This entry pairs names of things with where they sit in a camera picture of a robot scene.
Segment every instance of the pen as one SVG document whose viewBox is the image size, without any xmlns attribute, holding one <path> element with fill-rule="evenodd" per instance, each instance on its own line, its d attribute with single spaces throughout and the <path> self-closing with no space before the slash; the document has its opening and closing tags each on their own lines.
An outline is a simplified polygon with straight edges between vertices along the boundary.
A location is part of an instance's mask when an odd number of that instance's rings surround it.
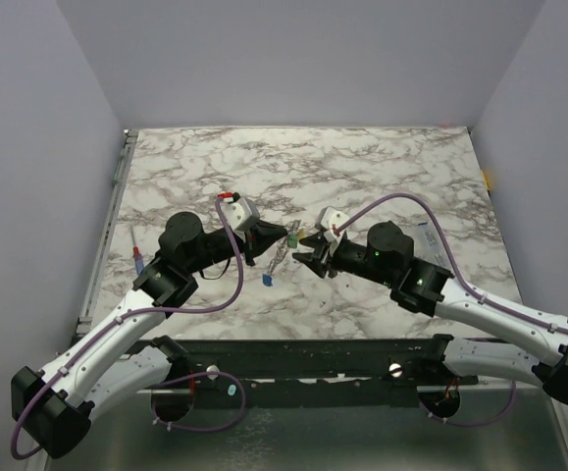
<svg viewBox="0 0 568 471">
<path fill-rule="evenodd" d="M 144 259 L 142 254 L 139 253 L 139 248 L 137 248 L 137 242 L 135 241 L 135 230 L 133 226 L 130 227 L 130 238 L 133 240 L 133 260 L 135 261 L 135 272 L 137 275 L 141 275 L 144 271 Z"/>
</svg>

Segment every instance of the blue object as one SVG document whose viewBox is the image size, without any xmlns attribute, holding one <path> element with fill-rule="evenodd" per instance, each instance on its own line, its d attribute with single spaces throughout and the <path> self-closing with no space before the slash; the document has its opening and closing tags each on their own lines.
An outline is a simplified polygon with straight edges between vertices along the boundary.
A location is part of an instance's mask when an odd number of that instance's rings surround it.
<svg viewBox="0 0 568 471">
<path fill-rule="evenodd" d="M 133 259 L 135 260 L 135 272 L 140 276 L 144 271 L 144 260 L 142 260 L 141 255 L 139 257 L 133 257 Z"/>
</svg>

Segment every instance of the white wall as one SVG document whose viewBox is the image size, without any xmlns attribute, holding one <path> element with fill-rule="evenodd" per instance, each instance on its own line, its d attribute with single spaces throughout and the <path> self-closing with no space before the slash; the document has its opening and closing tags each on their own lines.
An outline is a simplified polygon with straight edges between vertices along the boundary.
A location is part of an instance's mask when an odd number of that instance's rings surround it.
<svg viewBox="0 0 568 471">
<path fill-rule="evenodd" d="M 542 0 L 59 0 L 121 122 L 474 125 Z"/>
<path fill-rule="evenodd" d="M 568 0 L 548 0 L 473 131 L 523 299 L 568 315 Z"/>
<path fill-rule="evenodd" d="M 123 140 L 54 0 L 0 0 L 0 469 L 10 379 L 68 344 Z"/>
</svg>

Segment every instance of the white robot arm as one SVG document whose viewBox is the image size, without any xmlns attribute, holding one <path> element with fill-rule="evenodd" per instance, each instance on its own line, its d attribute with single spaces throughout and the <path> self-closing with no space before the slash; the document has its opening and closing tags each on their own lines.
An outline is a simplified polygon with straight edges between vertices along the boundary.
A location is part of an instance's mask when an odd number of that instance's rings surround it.
<svg viewBox="0 0 568 471">
<path fill-rule="evenodd" d="M 221 195 L 217 210 L 224 228 L 210 234 L 203 232 L 192 213 L 173 216 L 159 238 L 154 260 L 116 309 L 38 372 L 27 367 L 18 372 L 12 380 L 15 437 L 24 427 L 50 456 L 58 458 L 82 440 L 93 420 L 125 397 L 163 382 L 177 366 L 189 372 L 181 365 L 186 355 L 172 340 L 153 342 L 119 360 L 170 314 L 213 312 L 231 304 L 241 290 L 239 253 L 251 265 L 253 257 L 287 234 L 282 226 L 260 221 L 252 202 L 239 195 Z M 339 271 L 351 273 L 387 286 L 390 298 L 405 309 L 461 322 L 505 340 L 443 340 L 439 363 L 451 376 L 521 381 L 568 404 L 568 318 L 486 293 L 466 284 L 457 267 L 452 274 L 414 257 L 413 240 L 393 223 L 371 228 L 366 246 L 351 242 L 343 227 L 359 216 L 350 220 L 326 208 L 317 223 L 319 231 L 301 241 L 313 251 L 293 257 L 321 278 Z M 234 256 L 239 282 L 232 299 L 217 308 L 178 308 L 197 288 L 191 274 Z M 18 454 L 16 442 L 14 457 L 28 457 Z"/>
</svg>

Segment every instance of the purple cable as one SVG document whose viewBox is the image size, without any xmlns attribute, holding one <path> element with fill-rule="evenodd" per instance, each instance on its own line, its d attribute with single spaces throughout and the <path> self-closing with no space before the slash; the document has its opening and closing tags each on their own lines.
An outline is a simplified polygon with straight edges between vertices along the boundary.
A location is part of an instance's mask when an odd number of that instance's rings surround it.
<svg viewBox="0 0 568 471">
<path fill-rule="evenodd" d="M 512 409 L 512 406 L 515 405 L 516 401 L 517 401 L 517 384 L 513 381 L 512 386 L 511 386 L 511 390 L 510 390 L 510 398 L 508 399 L 508 402 L 506 403 L 504 408 L 501 409 L 501 411 L 497 415 L 495 415 L 494 417 L 491 417 L 490 419 L 482 420 L 480 422 L 454 422 L 452 420 L 443 419 L 441 417 L 438 417 L 437 415 L 434 415 L 432 412 L 430 412 L 430 409 L 428 409 L 423 403 L 421 403 L 421 407 L 428 411 L 429 417 L 432 420 L 440 422 L 443 425 L 451 425 L 453 427 L 461 427 L 461 428 L 465 428 L 465 429 L 470 429 L 470 428 L 474 428 L 474 427 L 486 427 L 487 425 L 494 424 L 495 422 L 503 419 L 506 415 L 508 415 L 508 413 Z"/>
<path fill-rule="evenodd" d="M 140 314 L 148 314 L 151 312 L 172 312 L 172 313 L 180 313 L 180 314 L 210 314 L 212 312 L 222 311 L 226 307 L 232 305 L 235 300 L 240 296 L 242 291 L 242 287 L 244 285 L 244 270 L 242 268 L 242 257 L 240 255 L 240 249 L 237 246 L 237 242 L 235 241 L 235 235 L 233 235 L 233 230 L 227 221 L 227 218 L 223 214 L 223 210 L 221 208 L 221 198 L 216 198 L 215 206 L 216 212 L 218 213 L 218 217 L 223 223 L 223 228 L 225 228 L 225 232 L 227 233 L 227 237 L 229 238 L 230 243 L 232 244 L 233 254 L 235 255 L 235 262 L 237 263 L 237 286 L 235 287 L 235 292 L 232 294 L 227 301 L 224 303 L 214 306 L 214 307 L 203 307 L 198 309 L 183 309 L 180 307 L 145 307 L 142 309 L 134 309 L 123 314 L 121 317 L 122 319 L 128 319 L 133 316 L 137 316 Z M 64 367 L 66 369 L 72 368 L 75 363 L 100 339 L 105 337 L 105 335 L 111 331 L 114 327 L 119 326 L 120 324 L 114 319 L 114 321 L 107 324 L 103 329 L 98 331 L 91 339 L 89 339 L 85 345 L 83 345 L 77 353 L 75 353 L 70 361 L 68 361 Z M 22 427 L 28 414 L 32 410 L 32 408 L 39 402 L 41 397 L 49 391 L 52 386 L 59 381 L 64 375 L 61 372 L 57 372 L 55 376 L 53 376 L 38 392 L 36 395 L 32 397 L 32 399 L 28 402 L 22 413 L 20 414 L 20 418 L 16 422 L 16 426 L 13 430 L 13 435 L 11 437 L 11 455 L 18 460 L 28 459 L 34 454 L 38 453 L 41 450 L 41 446 L 38 446 L 28 453 L 20 454 L 18 452 L 18 439 L 20 438 L 20 432 L 22 431 Z"/>
<path fill-rule="evenodd" d="M 405 199 L 409 199 L 411 201 L 414 201 L 419 206 L 421 206 L 425 210 L 426 213 L 428 213 L 428 216 L 430 216 L 430 219 L 432 220 L 434 227 L 437 228 L 437 231 L 439 232 L 440 241 L 442 242 L 442 246 L 444 247 L 444 250 L 447 253 L 447 258 L 449 259 L 449 263 L 451 264 L 451 268 L 453 269 L 453 272 L 456 276 L 456 279 L 458 280 L 458 283 L 460 283 L 460 285 L 469 294 L 471 294 L 473 297 L 475 297 L 478 301 L 483 302 L 484 304 L 487 304 L 491 307 L 494 307 L 495 309 L 497 309 L 501 312 L 504 312 L 504 313 L 509 314 L 513 317 L 516 317 L 517 319 L 521 319 L 522 321 L 525 321 L 525 322 L 532 324 L 532 325 L 535 325 L 535 326 L 543 327 L 543 328 L 546 328 L 546 329 L 551 329 L 551 326 L 548 322 L 540 321 L 539 319 L 533 319 L 532 317 L 530 317 L 526 314 L 523 314 L 522 312 L 516 311 L 516 310 L 514 310 L 510 307 L 504 306 L 503 304 L 499 304 L 498 302 L 492 301 L 492 300 L 490 300 L 486 297 L 483 297 L 481 294 L 479 294 L 477 291 L 475 291 L 473 288 L 471 288 L 471 286 L 467 283 L 467 281 L 462 276 L 460 269 L 458 268 L 458 264 L 456 262 L 456 259 L 453 256 L 453 252 L 451 251 L 451 247 L 449 247 L 449 242 L 447 241 L 447 237 L 445 236 L 445 234 L 442 230 L 442 227 L 440 226 L 439 220 L 437 219 L 437 217 L 432 212 L 432 208 L 430 208 L 430 206 L 428 206 L 428 204 L 423 199 L 421 199 L 418 196 L 415 196 L 414 194 L 393 193 L 393 194 L 389 194 L 387 196 L 383 196 L 380 199 L 378 199 L 377 201 L 375 201 L 374 203 L 369 204 L 367 207 L 365 207 L 364 209 L 362 209 L 361 211 L 356 213 L 346 223 L 344 223 L 342 226 L 337 228 L 336 233 L 341 233 L 346 228 L 348 228 L 351 224 L 353 224 L 355 221 L 360 219 L 362 216 L 364 216 L 366 213 L 368 213 L 372 209 L 376 208 L 377 206 L 379 206 L 380 204 L 382 204 L 386 201 L 389 201 L 389 200 L 395 199 L 395 198 L 405 198 Z M 556 332 L 560 332 L 562 334 L 568 335 L 568 329 L 565 329 L 563 327 L 556 327 L 555 330 L 556 330 Z"/>
<path fill-rule="evenodd" d="M 188 425 L 173 424 L 172 422 L 164 422 L 159 418 L 159 416 L 157 415 L 157 409 L 155 408 L 155 403 L 153 403 L 152 412 L 153 415 L 155 416 L 155 422 L 153 424 L 159 423 L 175 430 L 185 430 L 188 432 L 212 433 L 212 432 L 221 432 L 223 430 L 226 430 L 237 424 L 240 420 L 242 420 L 242 418 L 244 417 L 244 411 L 246 407 L 246 391 L 244 390 L 244 386 L 242 385 L 242 383 L 238 378 L 236 378 L 234 375 L 230 375 L 229 373 L 225 373 L 224 371 L 201 371 L 199 373 L 193 373 L 191 375 L 182 376 L 181 378 L 176 378 L 175 380 L 165 381 L 164 383 L 155 385 L 153 388 L 175 385 L 176 383 L 188 381 L 193 378 L 202 378 L 204 376 L 223 376 L 225 378 L 229 378 L 237 385 L 237 388 L 240 390 L 240 395 L 242 396 L 242 403 L 240 404 L 240 408 L 237 411 L 237 415 L 235 415 L 235 417 L 233 417 L 232 420 L 230 420 L 226 424 L 218 425 L 216 427 L 190 427 Z"/>
</svg>

